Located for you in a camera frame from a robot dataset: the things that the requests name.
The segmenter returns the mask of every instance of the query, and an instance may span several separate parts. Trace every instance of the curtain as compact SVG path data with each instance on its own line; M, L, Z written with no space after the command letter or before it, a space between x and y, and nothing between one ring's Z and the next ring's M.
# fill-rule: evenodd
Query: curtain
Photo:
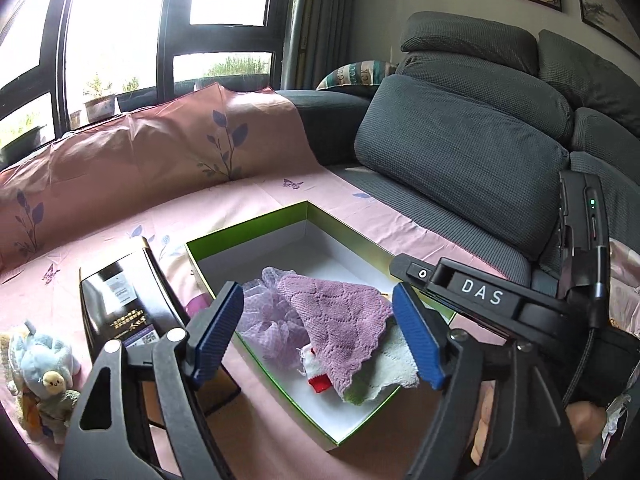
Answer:
M282 70L283 89L315 89L348 62L353 0L293 0Z

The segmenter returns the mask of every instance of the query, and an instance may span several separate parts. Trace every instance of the sofa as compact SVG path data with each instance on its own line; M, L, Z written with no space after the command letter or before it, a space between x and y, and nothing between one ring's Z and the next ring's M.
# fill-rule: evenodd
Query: sofa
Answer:
M640 87L631 78L551 31L536 40L443 12L411 16L402 51L370 102L281 92L322 164L550 296L560 170L600 177L610 236L640 251Z

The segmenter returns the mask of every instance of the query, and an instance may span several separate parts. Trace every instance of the green box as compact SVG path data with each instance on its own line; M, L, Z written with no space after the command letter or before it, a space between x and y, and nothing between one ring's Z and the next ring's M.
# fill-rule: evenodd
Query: green box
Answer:
M363 283L391 294L393 255L310 202L300 202L187 243L194 275L215 296L227 280L245 283L264 267L295 270L324 280ZM452 310L420 294L425 306L450 321ZM263 362L237 333L234 345L281 406L324 449L340 446L396 393L388 388L362 406L331 389L313 393L296 370Z

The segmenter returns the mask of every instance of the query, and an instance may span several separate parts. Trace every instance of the black window frame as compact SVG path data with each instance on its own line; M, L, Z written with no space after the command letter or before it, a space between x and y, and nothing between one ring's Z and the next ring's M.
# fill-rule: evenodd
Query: black window frame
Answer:
M270 86L280 89L290 0L267 0L264 26L191 25L191 1L162 0L156 51L156 101L149 105L162 104L175 98L174 57L185 54L270 52ZM0 31L0 39L5 37L20 6L14 10ZM61 138L70 130L66 101L65 56L71 7L72 0L49 1L40 44L39 64L0 88L0 121L49 93L55 138Z

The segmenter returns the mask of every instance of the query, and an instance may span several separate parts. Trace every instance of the striped pillow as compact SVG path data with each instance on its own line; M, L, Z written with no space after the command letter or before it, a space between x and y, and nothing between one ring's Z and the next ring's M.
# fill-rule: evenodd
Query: striped pillow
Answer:
M362 97L373 97L382 80L396 72L396 66L385 61L362 61L341 66L331 72L316 90L331 90Z

